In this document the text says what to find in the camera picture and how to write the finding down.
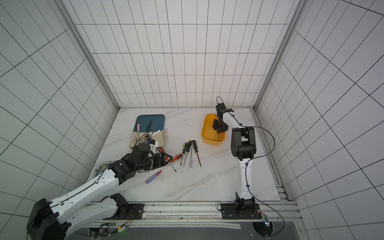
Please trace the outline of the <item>purple clear handled screwdriver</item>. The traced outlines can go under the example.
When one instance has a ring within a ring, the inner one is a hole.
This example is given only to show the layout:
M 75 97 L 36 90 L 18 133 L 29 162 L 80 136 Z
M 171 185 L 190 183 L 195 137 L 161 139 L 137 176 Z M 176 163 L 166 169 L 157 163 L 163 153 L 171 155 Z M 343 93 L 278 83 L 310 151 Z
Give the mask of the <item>purple clear handled screwdriver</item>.
M 164 167 L 163 169 L 161 169 L 160 171 L 158 171 L 157 173 L 155 173 L 154 175 L 152 175 L 151 177 L 149 177 L 147 180 L 146 180 L 146 184 L 149 184 L 151 181 L 153 181 L 157 176 L 159 176 L 167 167 Z

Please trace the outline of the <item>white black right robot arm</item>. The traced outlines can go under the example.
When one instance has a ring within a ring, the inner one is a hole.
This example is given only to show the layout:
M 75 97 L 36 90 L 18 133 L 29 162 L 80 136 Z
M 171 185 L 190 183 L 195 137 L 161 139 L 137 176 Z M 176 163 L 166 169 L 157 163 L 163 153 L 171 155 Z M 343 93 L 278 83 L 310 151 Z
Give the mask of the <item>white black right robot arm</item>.
M 213 129 L 218 134 L 229 130 L 231 133 L 231 153 L 237 159 L 238 190 L 233 203 L 218 204 L 218 210 L 224 220 L 259 220 L 262 218 L 257 198 L 251 191 L 252 161 L 256 158 L 256 127 L 245 126 L 235 117 L 234 110 L 223 103 L 216 105 L 217 120 L 214 120 Z

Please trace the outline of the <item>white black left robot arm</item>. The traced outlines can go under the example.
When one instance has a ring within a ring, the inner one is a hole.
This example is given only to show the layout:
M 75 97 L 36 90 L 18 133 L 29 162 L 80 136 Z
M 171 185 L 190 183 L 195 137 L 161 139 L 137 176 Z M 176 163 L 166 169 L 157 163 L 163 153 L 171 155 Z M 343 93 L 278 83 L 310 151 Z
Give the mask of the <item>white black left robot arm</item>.
M 150 172 L 167 166 L 173 157 L 154 153 L 141 143 L 131 153 L 109 164 L 97 177 L 75 190 L 47 201 L 37 201 L 26 229 L 31 240 L 64 240 L 72 233 L 103 219 L 139 219 L 128 201 L 112 189 L 133 178 L 137 172 Z

